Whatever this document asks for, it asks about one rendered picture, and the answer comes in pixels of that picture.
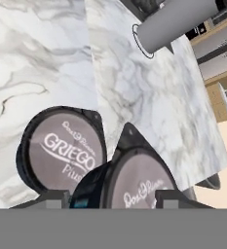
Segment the grey cylinder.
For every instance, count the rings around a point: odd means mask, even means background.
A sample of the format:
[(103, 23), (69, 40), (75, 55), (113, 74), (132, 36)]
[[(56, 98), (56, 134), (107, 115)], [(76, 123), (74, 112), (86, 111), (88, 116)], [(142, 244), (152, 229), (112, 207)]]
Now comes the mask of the grey cylinder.
[(165, 0), (164, 6), (150, 15), (133, 32), (140, 50), (152, 58), (170, 43), (218, 13), (217, 0)]

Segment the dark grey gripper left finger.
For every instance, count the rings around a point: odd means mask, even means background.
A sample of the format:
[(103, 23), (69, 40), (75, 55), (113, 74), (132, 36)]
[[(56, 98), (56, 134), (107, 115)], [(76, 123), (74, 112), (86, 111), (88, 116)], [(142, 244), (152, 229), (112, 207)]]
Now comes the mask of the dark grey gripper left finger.
[(69, 199), (69, 191), (51, 190), (39, 195), (36, 199), (13, 206), (13, 209), (67, 209), (69, 207)]

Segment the dark fitting in worktop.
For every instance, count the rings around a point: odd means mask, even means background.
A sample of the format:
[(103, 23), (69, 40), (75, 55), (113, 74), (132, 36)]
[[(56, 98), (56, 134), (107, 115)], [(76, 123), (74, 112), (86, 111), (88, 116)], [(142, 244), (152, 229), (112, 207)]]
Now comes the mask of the dark fitting in worktop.
[(155, 14), (166, 0), (119, 0), (136, 18), (145, 21)]

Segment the dark grey round stool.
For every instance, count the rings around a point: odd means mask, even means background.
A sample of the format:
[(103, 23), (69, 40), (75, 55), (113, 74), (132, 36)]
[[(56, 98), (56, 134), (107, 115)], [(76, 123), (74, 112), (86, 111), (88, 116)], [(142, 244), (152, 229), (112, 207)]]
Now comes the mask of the dark grey round stool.
[[(196, 186), (211, 190), (219, 190), (221, 188), (220, 178), (218, 174), (214, 174), (208, 177), (207, 179), (197, 183)], [(197, 200), (193, 187), (190, 187), (189, 189), (183, 191), (182, 193), (191, 200)]]

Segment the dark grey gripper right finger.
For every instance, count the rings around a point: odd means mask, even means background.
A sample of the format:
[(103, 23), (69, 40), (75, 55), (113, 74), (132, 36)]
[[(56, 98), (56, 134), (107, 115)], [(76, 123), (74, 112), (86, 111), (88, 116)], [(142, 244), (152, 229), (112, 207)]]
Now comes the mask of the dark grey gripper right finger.
[(211, 209), (211, 206), (189, 199), (178, 190), (157, 190), (155, 192), (157, 200), (156, 207), (160, 209), (183, 209), (183, 208), (203, 208)]

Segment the black yogurt container grey lid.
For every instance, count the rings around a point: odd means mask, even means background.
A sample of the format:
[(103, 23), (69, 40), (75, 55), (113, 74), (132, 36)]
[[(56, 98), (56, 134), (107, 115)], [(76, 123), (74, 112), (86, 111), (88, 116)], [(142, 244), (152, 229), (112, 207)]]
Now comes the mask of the black yogurt container grey lid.
[(163, 159), (133, 124), (126, 123), (112, 160), (82, 179), (70, 207), (155, 209), (155, 192), (175, 189)]
[(21, 180), (38, 194), (72, 193), (83, 177), (106, 161), (99, 112), (69, 106), (50, 107), (34, 116), (16, 155)]

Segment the black appliance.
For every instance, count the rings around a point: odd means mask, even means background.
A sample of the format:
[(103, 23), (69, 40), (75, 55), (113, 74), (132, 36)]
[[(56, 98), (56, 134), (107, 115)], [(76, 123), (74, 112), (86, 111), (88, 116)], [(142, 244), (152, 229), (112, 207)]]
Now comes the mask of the black appliance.
[(227, 0), (216, 0), (216, 2), (219, 7), (218, 13), (188, 31), (186, 37), (189, 40), (205, 35), (227, 20)]

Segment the light wood cupboard run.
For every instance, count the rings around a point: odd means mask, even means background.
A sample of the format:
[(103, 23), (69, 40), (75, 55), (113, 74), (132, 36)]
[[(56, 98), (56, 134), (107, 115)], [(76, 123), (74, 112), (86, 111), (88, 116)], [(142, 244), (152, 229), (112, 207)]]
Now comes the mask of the light wood cupboard run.
[(211, 107), (219, 123), (227, 121), (227, 19), (191, 41)]

